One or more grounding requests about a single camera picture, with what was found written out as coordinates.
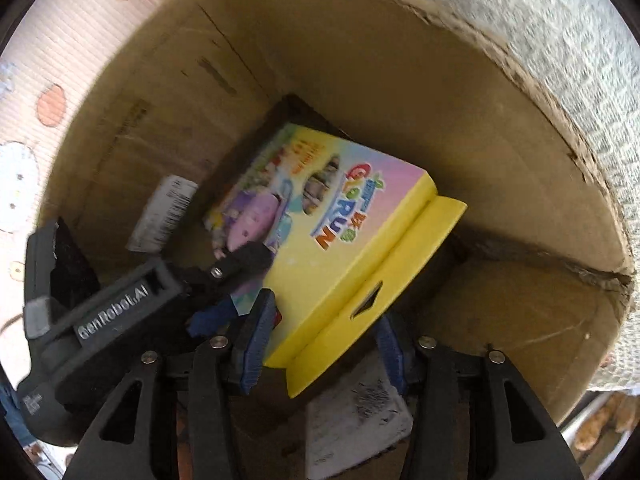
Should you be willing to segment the white paper sheet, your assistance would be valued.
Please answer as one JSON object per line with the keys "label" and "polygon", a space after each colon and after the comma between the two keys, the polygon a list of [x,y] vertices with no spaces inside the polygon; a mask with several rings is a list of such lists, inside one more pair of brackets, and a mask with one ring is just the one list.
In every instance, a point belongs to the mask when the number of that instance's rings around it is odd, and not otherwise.
{"label": "white paper sheet", "polygon": [[413,417],[377,351],[306,408],[308,479],[329,479],[410,436]]}

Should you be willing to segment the brown cardboard box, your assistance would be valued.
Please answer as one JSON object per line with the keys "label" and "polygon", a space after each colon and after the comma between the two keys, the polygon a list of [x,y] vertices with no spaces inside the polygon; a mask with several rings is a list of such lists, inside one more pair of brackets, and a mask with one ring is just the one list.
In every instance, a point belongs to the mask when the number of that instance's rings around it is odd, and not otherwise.
{"label": "brown cardboard box", "polygon": [[35,430],[71,479],[578,479],[638,144],[610,0],[164,0],[44,187]]}

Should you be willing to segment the white shipping label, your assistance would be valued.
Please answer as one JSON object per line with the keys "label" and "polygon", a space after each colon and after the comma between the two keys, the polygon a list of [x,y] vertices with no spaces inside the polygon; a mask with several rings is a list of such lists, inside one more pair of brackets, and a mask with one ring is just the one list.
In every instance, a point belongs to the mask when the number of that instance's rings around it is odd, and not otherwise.
{"label": "white shipping label", "polygon": [[127,249],[139,254],[160,252],[178,226],[198,184],[179,176],[167,176],[145,204],[132,231]]}

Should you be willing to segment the colourful oil pastel box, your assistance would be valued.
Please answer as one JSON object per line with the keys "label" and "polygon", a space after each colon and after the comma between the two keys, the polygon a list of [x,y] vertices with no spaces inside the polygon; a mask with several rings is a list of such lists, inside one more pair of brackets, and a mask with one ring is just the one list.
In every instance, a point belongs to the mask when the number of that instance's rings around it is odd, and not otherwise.
{"label": "colourful oil pastel box", "polygon": [[281,318],[262,362],[284,370],[298,396],[399,297],[465,209],[410,162],[287,124],[204,224],[216,255],[247,242],[272,251],[232,299],[246,313],[272,290]]}

